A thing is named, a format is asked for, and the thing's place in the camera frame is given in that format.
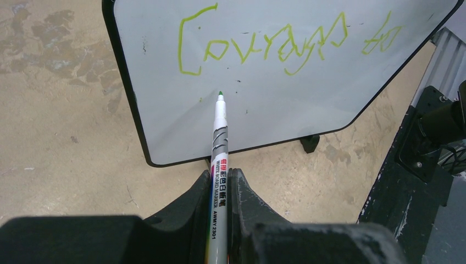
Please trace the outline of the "black-framed whiteboard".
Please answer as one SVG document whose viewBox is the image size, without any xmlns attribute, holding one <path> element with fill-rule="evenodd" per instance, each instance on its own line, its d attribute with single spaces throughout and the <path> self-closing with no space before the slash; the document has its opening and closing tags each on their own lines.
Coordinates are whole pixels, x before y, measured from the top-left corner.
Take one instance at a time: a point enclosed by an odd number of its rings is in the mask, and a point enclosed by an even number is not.
<svg viewBox="0 0 466 264">
<path fill-rule="evenodd" d="M 461 1 L 102 1 L 145 160 L 211 154 L 226 101 L 229 151 L 339 131 Z"/>
</svg>

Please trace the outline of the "white green whiteboard marker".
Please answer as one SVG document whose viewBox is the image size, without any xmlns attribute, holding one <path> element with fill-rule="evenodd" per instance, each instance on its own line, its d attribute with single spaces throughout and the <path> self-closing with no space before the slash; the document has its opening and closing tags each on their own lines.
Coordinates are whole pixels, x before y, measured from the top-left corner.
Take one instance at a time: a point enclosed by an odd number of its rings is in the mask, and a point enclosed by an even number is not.
<svg viewBox="0 0 466 264">
<path fill-rule="evenodd" d="M 228 123 L 226 102 L 219 92 L 215 103 L 210 163 L 209 229 L 205 263 L 228 263 Z"/>
</svg>

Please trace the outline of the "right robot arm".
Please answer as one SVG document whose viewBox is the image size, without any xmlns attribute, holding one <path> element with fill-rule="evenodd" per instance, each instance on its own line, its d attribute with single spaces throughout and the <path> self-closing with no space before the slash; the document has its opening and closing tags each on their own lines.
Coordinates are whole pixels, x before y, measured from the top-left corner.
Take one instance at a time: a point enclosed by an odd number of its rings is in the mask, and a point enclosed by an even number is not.
<svg viewBox="0 0 466 264">
<path fill-rule="evenodd" d="M 465 81 L 458 89 L 458 101 L 430 111 L 420 119 L 423 134 L 434 144 L 465 139 Z"/>
</svg>

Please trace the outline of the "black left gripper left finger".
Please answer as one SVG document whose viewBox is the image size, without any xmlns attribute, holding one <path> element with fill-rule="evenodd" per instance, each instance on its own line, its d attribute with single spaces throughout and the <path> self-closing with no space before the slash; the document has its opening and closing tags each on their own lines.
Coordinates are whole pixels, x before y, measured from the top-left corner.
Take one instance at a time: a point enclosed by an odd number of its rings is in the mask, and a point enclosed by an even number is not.
<svg viewBox="0 0 466 264">
<path fill-rule="evenodd" d="M 1 263 L 201 263 L 210 175 L 157 213 L 18 217 L 1 226 Z"/>
</svg>

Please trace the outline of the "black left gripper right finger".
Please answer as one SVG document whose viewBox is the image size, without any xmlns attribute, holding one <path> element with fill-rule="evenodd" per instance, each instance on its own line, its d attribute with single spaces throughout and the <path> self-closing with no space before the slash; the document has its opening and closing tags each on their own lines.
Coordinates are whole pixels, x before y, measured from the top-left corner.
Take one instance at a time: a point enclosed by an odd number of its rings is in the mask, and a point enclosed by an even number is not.
<svg viewBox="0 0 466 264">
<path fill-rule="evenodd" d="M 385 227 L 291 223 L 252 190 L 241 169 L 228 172 L 230 263 L 407 263 Z"/>
</svg>

